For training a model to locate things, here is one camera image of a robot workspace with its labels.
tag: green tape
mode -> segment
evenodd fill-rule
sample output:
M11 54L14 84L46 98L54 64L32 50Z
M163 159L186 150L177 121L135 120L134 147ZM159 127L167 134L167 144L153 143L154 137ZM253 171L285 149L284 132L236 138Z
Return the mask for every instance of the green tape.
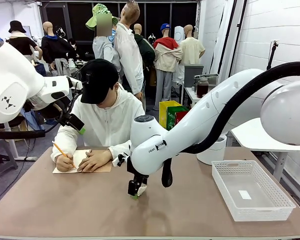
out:
M86 129L83 127L83 128L81 128L81 130L79 131L79 134L80 134L80 135L83 135L83 134L85 133L85 131L86 131Z

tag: cream t-shirt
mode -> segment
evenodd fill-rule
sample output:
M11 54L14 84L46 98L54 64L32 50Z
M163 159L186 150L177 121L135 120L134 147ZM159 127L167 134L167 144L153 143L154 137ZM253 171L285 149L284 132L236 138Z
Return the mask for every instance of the cream t-shirt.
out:
M183 65L188 64L199 64L199 56L205 48L202 43L195 39L194 37L187 37L180 43L180 47L182 47L182 61Z

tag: white plastic basket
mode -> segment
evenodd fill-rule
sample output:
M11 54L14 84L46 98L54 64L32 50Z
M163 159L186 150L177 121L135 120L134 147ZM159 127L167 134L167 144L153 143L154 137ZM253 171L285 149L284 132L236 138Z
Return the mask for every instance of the white plastic basket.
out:
M213 161L212 176L236 222L285 221L296 207L256 161Z

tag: green bucket hat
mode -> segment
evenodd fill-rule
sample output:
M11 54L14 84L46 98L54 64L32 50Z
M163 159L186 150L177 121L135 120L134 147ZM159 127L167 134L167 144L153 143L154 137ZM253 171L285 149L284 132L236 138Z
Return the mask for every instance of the green bucket hat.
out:
M85 26L88 29L93 31L95 30L95 27L97 25L97 17L96 17L97 14L111 14L111 12L108 10L108 8L105 5L101 3L95 5L92 8L92 17L85 24ZM117 25L118 22L119 20L115 16L112 16L112 24Z

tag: man's left hand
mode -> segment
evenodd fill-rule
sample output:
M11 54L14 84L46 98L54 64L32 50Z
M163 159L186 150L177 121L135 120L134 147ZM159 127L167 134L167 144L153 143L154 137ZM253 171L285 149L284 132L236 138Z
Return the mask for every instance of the man's left hand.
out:
M110 150L103 152L92 151L91 153L86 152L87 158L83 159L79 164L78 172L82 171L83 173L93 173L98 168L106 165L110 160L113 159Z

